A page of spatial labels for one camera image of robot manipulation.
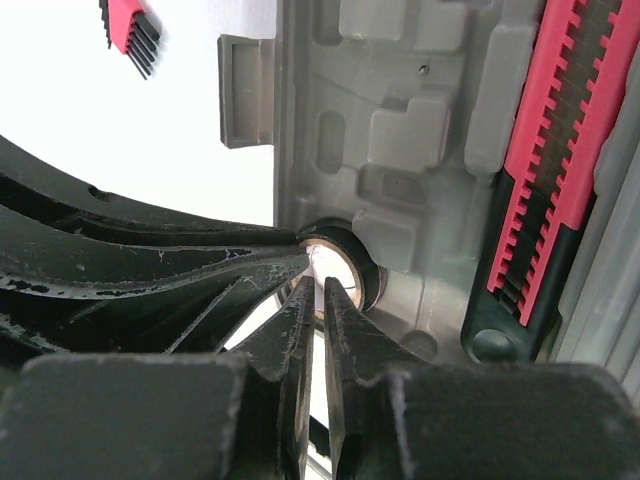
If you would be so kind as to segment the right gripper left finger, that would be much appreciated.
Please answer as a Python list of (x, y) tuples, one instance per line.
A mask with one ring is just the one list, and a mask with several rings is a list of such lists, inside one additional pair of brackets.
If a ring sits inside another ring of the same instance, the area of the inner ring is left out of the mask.
[(1, 411), (5, 479), (301, 479), (315, 283), (223, 354), (52, 354)]

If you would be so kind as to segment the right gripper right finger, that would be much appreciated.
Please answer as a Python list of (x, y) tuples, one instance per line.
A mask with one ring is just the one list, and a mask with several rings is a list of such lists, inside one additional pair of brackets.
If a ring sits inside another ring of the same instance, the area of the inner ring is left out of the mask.
[(639, 419), (584, 364), (432, 365), (324, 287), (336, 479), (635, 479)]

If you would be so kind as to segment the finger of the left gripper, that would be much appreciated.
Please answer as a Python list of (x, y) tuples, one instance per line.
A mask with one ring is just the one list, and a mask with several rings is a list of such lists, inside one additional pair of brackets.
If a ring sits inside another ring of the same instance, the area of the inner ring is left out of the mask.
[(1, 212), (1, 345), (45, 353), (217, 352), (307, 256), (287, 233), (241, 246), (104, 242)]
[(291, 246), (286, 229), (209, 219), (105, 192), (1, 139), (1, 204), (66, 233), (140, 246)]

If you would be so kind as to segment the black tape roll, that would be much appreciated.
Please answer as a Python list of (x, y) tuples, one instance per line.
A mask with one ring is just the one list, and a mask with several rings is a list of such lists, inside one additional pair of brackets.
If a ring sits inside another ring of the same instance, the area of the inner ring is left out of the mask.
[(339, 218), (325, 218), (304, 227), (298, 234), (299, 245), (309, 259), (308, 267), (287, 286), (292, 291), (303, 277), (315, 282), (314, 309), (324, 321), (325, 280), (337, 279), (355, 307), (368, 312), (375, 306), (386, 284), (386, 273), (370, 256), (351, 224)]

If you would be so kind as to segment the red hex key set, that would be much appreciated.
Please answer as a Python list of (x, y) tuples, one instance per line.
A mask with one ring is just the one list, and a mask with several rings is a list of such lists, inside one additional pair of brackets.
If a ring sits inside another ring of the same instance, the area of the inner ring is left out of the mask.
[(137, 0), (99, 0), (107, 47), (126, 56), (144, 80), (157, 60), (160, 31)]

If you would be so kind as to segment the grey plastic tool case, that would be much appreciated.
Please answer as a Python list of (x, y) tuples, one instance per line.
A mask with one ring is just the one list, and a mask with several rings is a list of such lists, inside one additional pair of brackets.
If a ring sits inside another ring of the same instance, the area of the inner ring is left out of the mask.
[[(365, 314), (425, 359), (460, 334), (546, 4), (282, 1), (272, 39), (218, 41), (221, 139), (274, 148), (274, 222), (348, 221), (385, 270)], [(532, 361), (639, 395), (639, 41), (592, 206)]]

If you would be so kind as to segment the red utility knife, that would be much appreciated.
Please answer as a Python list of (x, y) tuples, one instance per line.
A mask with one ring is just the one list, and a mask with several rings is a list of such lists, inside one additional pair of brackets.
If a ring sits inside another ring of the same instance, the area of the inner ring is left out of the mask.
[(473, 361), (532, 361), (557, 325), (638, 41), (634, 0), (546, 4), (460, 334)]

